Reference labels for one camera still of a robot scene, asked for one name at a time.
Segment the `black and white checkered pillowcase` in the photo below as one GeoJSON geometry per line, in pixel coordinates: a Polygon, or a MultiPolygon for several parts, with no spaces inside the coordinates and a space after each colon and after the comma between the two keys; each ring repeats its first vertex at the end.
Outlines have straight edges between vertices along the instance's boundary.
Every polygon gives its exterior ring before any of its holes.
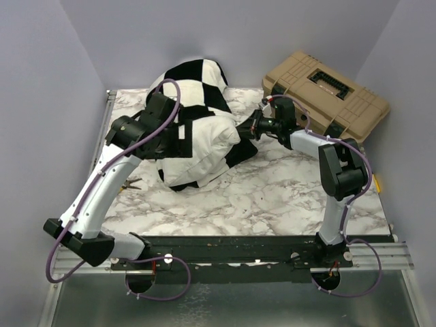
{"type": "Polygon", "coordinates": [[[160,179],[172,191],[203,187],[257,154],[256,146],[236,130],[237,118],[224,97],[227,87],[220,64],[210,59],[180,63],[150,86],[147,100],[156,90],[180,99],[178,117],[193,122],[192,156],[156,162],[160,179]]]}

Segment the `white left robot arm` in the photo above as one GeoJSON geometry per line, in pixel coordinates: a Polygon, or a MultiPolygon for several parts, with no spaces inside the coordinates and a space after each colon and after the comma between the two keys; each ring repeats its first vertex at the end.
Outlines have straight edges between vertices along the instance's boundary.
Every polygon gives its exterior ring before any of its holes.
{"type": "Polygon", "coordinates": [[[170,123],[142,113],[116,119],[106,136],[97,165],[73,204],[43,229],[91,266],[123,258],[137,269],[150,261],[147,241],[133,234],[109,235],[102,224],[129,175],[145,159],[192,156],[191,120],[170,123]]]}

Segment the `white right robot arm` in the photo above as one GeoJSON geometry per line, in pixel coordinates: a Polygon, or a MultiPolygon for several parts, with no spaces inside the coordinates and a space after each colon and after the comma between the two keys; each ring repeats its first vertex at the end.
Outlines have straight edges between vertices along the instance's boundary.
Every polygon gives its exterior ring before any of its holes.
{"type": "Polygon", "coordinates": [[[313,259],[320,266],[329,266],[338,256],[334,245],[346,241],[345,229],[352,204],[371,185],[371,169],[357,142],[352,138],[321,136],[298,126],[292,119],[266,118],[261,110],[254,110],[236,129],[241,138],[250,140],[271,134],[285,148],[318,160],[327,203],[318,232],[323,244],[313,249],[313,259]]]}

